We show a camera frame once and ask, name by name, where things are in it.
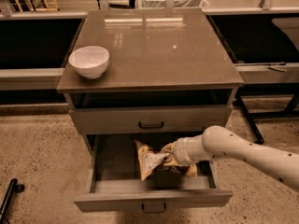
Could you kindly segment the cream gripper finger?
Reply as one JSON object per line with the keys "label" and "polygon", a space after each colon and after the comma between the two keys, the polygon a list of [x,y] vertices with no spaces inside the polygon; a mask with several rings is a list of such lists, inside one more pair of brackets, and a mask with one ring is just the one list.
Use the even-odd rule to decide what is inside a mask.
{"label": "cream gripper finger", "polygon": [[164,159],[164,166],[180,166],[180,163],[176,160],[173,155],[170,155]]}
{"label": "cream gripper finger", "polygon": [[169,143],[161,149],[161,152],[165,153],[165,154],[172,155],[174,153],[175,145],[176,145],[175,142]]}

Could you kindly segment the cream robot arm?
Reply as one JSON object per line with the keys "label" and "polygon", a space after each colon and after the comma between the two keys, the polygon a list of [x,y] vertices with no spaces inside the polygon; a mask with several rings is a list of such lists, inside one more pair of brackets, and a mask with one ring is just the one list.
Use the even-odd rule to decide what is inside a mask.
{"label": "cream robot arm", "polygon": [[232,158],[245,162],[285,186],[299,191],[299,155],[254,144],[221,126],[211,126],[195,137],[167,144],[168,166],[190,166],[199,161]]}

